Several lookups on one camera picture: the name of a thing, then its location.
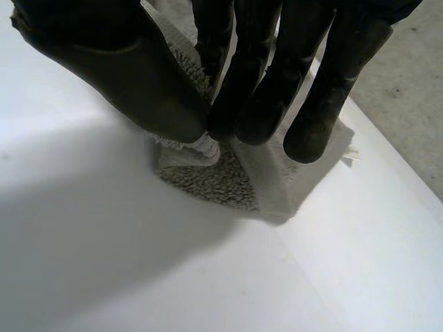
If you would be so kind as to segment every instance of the gloved finger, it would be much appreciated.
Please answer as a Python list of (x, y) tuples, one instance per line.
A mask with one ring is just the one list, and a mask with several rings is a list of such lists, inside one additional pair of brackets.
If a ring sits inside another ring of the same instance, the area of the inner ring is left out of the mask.
[(233, 137), (237, 114), (262, 77), (281, 1), (235, 0), (234, 9), (237, 48), (208, 116), (208, 132), (216, 140)]
[(272, 64), (235, 125), (242, 142), (264, 144), (275, 133), (334, 15), (334, 9), (320, 1), (284, 0)]
[(361, 70), (392, 32), (390, 24), (377, 16), (337, 9), (318, 74), (284, 137), (284, 152), (290, 159), (313, 163), (323, 155)]
[(229, 52), (233, 29), (233, 0), (192, 0), (195, 26), (198, 30), (195, 49), (201, 66), (215, 86)]

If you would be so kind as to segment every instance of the white table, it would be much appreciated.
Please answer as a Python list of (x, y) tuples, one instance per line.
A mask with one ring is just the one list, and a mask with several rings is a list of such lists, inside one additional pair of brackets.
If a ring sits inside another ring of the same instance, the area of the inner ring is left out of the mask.
[(0, 3), (0, 330), (442, 331), (439, 200), (352, 101), (362, 161), (283, 225), (157, 179), (151, 147)]

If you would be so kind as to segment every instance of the concrete floor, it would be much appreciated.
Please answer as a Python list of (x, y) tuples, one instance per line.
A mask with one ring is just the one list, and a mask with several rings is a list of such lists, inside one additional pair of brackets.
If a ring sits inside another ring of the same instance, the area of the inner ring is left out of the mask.
[[(157, 0), (156, 7), (189, 37), (195, 37), (187, 0)], [(393, 36), (365, 67), (352, 91), (354, 101), (440, 200), (442, 31), (443, 2), (424, 1), (395, 26)]]

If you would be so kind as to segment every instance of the black rubber glove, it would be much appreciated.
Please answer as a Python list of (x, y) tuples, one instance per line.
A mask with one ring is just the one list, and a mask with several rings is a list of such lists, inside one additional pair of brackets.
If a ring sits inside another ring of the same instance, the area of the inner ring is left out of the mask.
[[(420, 2), (192, 0), (196, 48), (213, 84), (226, 60), (233, 12), (237, 19), (237, 48), (208, 116), (209, 134), (220, 141), (237, 136), (251, 145), (265, 143), (291, 106), (332, 24), (313, 89), (284, 141), (290, 158), (301, 163), (319, 159), (361, 69), (389, 38), (390, 24)], [(260, 82), (280, 12), (275, 55)]]
[(203, 100), (138, 0), (14, 0), (12, 24), (144, 130), (179, 142), (206, 130)]

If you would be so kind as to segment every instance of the gray floor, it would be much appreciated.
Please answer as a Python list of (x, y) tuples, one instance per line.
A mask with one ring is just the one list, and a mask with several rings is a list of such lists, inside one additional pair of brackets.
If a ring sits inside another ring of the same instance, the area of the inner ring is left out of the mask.
[[(193, 31), (187, 0), (157, 0), (156, 7), (181, 30)], [(352, 91), (363, 112), (440, 199), (442, 49), (443, 1), (425, 0), (395, 26)]]

